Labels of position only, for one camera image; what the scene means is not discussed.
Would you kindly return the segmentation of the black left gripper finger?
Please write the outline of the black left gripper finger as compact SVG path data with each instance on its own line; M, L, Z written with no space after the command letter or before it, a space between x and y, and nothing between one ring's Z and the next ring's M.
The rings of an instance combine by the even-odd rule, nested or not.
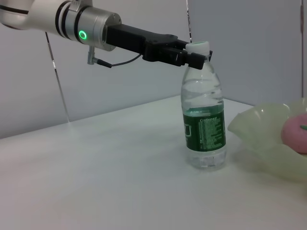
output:
M210 50L210 44L208 41L181 43L180 46L183 47L183 49L187 51L189 54L191 53L200 54L209 58L209 61L211 60L213 52Z
M185 46L166 47L165 63L178 67L187 64L191 68L201 70L204 65L204 55L188 53Z

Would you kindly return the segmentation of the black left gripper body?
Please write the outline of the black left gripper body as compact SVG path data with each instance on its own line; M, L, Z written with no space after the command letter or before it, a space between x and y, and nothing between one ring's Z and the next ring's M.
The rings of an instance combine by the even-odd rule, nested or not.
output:
M179 63L179 51L175 49L178 37L157 34L124 24L107 28L106 43L140 54L149 62Z

